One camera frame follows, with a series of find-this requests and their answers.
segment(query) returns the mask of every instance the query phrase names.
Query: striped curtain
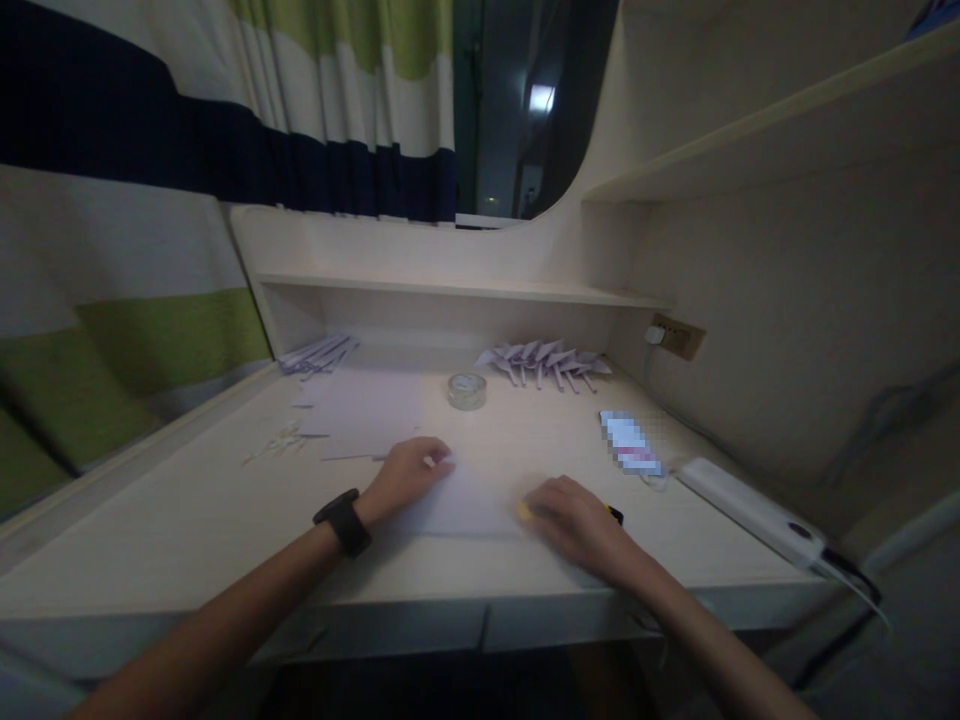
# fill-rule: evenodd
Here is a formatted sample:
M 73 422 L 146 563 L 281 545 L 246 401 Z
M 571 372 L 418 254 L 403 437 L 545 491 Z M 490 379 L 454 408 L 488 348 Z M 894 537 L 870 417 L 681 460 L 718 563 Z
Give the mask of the striped curtain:
M 0 513 L 268 360 L 225 205 L 453 223 L 451 3 L 0 0 Z

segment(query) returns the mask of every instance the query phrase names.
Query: forearm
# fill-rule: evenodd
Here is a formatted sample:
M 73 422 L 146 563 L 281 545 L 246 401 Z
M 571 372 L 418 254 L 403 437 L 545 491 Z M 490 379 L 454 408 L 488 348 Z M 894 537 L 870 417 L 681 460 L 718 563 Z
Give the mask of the forearm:
M 627 583 L 737 718 L 815 718 L 792 690 L 649 556 Z
M 104 682 L 72 717 L 195 714 L 339 559 L 327 523 L 301 535 Z

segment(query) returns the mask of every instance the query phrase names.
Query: desk surface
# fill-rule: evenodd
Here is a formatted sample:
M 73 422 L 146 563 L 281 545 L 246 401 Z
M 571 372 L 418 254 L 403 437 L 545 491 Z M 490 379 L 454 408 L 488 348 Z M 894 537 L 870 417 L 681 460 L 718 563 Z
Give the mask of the desk surface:
M 417 367 L 421 432 L 442 437 L 505 507 L 560 473 L 624 511 L 631 536 L 691 588 L 818 582 L 671 480 L 655 492 L 611 459 L 597 413 L 631 411 L 668 466 L 702 455 L 729 462 L 667 418 L 623 373 L 598 393 L 515 389 L 493 371 L 487 404 L 453 409 L 446 381 L 475 353 L 362 347 L 356 365 Z M 307 412 L 290 407 L 295 378 L 275 370 L 263 389 L 113 495 L 0 578 L 7 618 L 196 608 L 310 527 L 330 498 L 365 487 L 379 464 L 320 461 L 323 439 L 244 462 Z M 201 410 L 222 412 L 220 410 Z M 189 429 L 180 432 L 189 433 Z M 380 535 L 318 591 L 324 603 L 591 592 L 598 585 L 539 542 L 518 538 Z

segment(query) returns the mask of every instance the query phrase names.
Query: black watch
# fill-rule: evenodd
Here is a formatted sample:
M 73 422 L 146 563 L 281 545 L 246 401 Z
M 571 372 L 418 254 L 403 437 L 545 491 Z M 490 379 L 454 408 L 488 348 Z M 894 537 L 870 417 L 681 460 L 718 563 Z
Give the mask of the black watch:
M 370 546 L 370 533 L 357 517 L 353 502 L 360 497 L 360 491 L 354 488 L 334 498 L 313 516 L 313 524 L 330 523 L 330 527 L 340 540 L 340 547 L 347 557 L 354 558 Z

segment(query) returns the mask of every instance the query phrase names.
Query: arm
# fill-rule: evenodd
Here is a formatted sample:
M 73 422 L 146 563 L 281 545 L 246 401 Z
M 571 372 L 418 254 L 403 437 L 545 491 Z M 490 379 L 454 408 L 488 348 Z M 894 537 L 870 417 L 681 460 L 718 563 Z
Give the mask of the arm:
M 368 531 L 424 495 L 453 466 L 437 438 L 394 445 L 354 504 Z M 434 465 L 425 462 L 430 457 Z M 181 622 L 73 711 L 72 718 L 171 718 L 198 712 L 340 561 L 321 523 Z
M 739 718 L 815 718 L 763 661 L 630 539 L 592 493 L 566 476 L 530 493 L 529 523 L 569 561 L 637 597 Z

